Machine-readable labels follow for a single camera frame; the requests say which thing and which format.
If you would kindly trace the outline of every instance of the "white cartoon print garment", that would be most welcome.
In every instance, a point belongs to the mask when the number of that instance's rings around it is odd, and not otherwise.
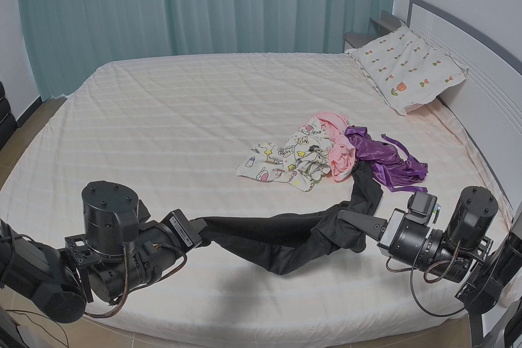
[[[260,182],[288,182],[309,191],[330,172],[328,154],[333,146],[321,121],[312,117],[283,148],[271,142],[258,143],[235,174]]]

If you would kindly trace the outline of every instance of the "white headboard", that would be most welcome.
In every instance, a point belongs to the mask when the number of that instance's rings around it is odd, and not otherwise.
[[[410,0],[407,25],[469,66],[440,95],[466,128],[512,208],[522,208],[522,61],[461,19]]]

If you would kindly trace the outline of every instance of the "black garment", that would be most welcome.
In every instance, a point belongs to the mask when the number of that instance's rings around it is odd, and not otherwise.
[[[383,191],[365,161],[356,163],[352,176],[355,183],[351,201],[342,201],[323,212],[285,213],[270,218],[204,217],[207,227],[199,234],[204,245],[214,241],[227,251],[279,275],[339,248],[360,253],[366,248],[365,235],[337,219],[337,213],[346,209],[373,215]]]

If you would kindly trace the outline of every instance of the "mattress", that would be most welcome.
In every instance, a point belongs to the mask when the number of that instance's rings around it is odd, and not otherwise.
[[[353,180],[323,178],[310,192],[237,177],[258,141],[284,144],[318,111],[342,112],[386,133],[428,163],[423,185],[439,197],[445,228],[462,188],[498,186],[464,130],[439,102],[398,116],[340,54],[223,54],[118,61],[100,67],[25,151],[0,192],[0,216],[19,233],[63,247],[82,233],[80,193],[107,180],[133,188],[152,218],[180,208],[199,216],[316,212],[349,200]],[[410,193],[384,196],[376,216],[406,208]],[[488,235],[498,246],[509,214]],[[180,346],[317,348],[440,324],[415,305],[408,274],[390,273],[368,238],[362,253],[339,250],[277,276],[216,244],[188,254],[173,277],[130,295],[104,323]],[[392,267],[399,267],[392,262]],[[459,284],[414,277],[433,312],[457,310]],[[89,312],[106,312],[96,299]]]

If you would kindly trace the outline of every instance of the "pink cloth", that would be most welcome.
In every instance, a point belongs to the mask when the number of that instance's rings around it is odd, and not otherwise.
[[[334,180],[341,182],[350,175],[356,163],[356,149],[344,136],[344,131],[348,128],[348,118],[328,112],[317,113],[314,116],[321,121],[328,138],[334,143],[328,160]]]

